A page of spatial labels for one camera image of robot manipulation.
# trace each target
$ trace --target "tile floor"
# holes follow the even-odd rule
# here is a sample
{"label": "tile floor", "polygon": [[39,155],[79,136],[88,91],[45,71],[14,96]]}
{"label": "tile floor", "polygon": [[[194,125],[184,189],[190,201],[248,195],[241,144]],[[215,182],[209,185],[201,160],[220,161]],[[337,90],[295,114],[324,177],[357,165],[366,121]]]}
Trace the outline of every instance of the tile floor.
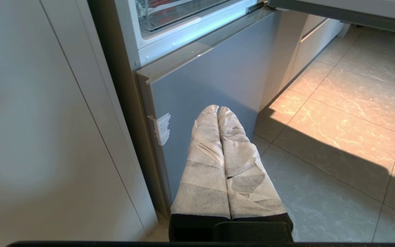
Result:
{"label": "tile floor", "polygon": [[395,242],[395,33],[337,37],[254,134],[295,241]]}

